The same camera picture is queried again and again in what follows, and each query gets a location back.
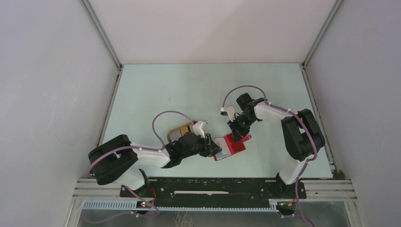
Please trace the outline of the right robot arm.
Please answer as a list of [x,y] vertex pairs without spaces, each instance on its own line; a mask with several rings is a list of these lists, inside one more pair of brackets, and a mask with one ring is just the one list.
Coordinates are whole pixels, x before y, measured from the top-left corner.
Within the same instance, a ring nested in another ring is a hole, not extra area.
[[219,161],[244,151],[244,142],[251,138],[253,123],[265,120],[280,126],[288,157],[277,174],[275,192],[279,197],[288,197],[293,193],[293,184],[304,172],[306,164],[314,160],[318,151],[325,146],[325,139],[314,115],[309,109],[297,113],[282,110],[262,97],[253,99],[248,93],[240,95],[236,102],[242,113],[237,113],[233,107],[221,108],[221,114],[229,117],[227,124],[231,133],[214,139],[222,149],[214,155],[214,159]]

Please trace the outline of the red leather card holder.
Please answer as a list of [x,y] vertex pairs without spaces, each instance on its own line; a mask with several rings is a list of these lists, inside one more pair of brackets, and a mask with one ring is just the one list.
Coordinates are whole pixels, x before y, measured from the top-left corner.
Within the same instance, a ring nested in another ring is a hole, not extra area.
[[215,138],[214,140],[218,142],[222,148],[221,152],[214,156],[215,161],[220,161],[246,150],[244,143],[249,141],[251,138],[251,135],[247,135],[237,143],[234,143],[232,133],[227,134],[224,137]]

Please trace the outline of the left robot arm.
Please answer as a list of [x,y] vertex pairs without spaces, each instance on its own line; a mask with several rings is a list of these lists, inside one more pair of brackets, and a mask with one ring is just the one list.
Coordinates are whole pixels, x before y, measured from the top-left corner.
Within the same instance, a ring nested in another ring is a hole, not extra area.
[[212,157],[221,151],[208,133],[201,136],[187,132],[163,149],[140,146],[122,134],[89,152],[89,172],[94,174],[98,185],[119,183],[144,197],[149,192],[149,183],[142,166],[172,168],[185,158]]

